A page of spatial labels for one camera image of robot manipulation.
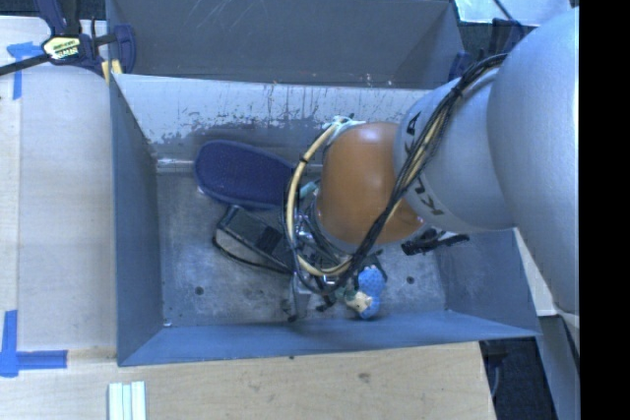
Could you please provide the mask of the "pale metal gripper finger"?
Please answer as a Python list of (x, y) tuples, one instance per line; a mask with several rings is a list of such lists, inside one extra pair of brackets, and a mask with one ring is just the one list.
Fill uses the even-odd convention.
[(312, 292), (298, 277), (290, 280), (287, 292), (287, 314), (290, 322), (306, 317)]

